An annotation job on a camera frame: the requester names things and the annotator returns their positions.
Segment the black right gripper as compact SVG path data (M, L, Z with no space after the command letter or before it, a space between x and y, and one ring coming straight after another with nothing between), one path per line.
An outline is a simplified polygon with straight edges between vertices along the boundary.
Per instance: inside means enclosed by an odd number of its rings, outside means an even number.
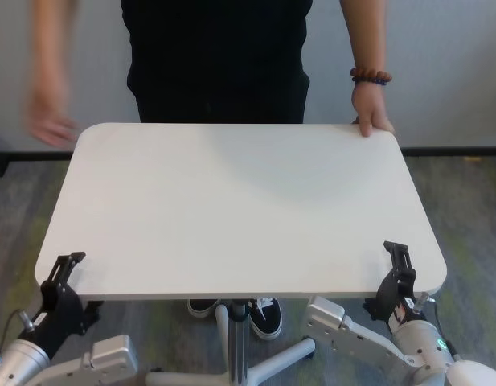
M391 255L392 270L383 279L374 298L366 298L363 308L373 321L383 321L395 332L411 321L426 321L423 311L414 312L413 286L416 271L412 267L408 246L386 240L384 248Z

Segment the person's right hand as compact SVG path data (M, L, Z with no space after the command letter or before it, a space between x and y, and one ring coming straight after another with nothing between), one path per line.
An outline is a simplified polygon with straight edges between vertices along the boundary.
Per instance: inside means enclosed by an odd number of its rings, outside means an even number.
M68 149L76 140L75 126L57 100L34 93L27 107L27 132L44 144Z

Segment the person's left hand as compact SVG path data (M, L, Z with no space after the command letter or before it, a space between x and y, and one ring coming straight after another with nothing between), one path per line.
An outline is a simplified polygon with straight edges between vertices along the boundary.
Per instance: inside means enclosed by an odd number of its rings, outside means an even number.
M370 137L375 129L395 133L387 115L383 86L367 82L357 83L351 101L357 114L354 123L359 125L359 132L363 137Z

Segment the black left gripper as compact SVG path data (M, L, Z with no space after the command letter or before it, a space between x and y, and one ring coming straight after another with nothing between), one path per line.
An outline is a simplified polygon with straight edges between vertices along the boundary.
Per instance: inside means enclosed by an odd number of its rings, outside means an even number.
M43 351L58 351L70 335L83 336L100 320L101 301L84 304L66 285L72 270L85 257L85 252L58 256L41 284L42 305L36 317L45 316L32 332L32 343Z

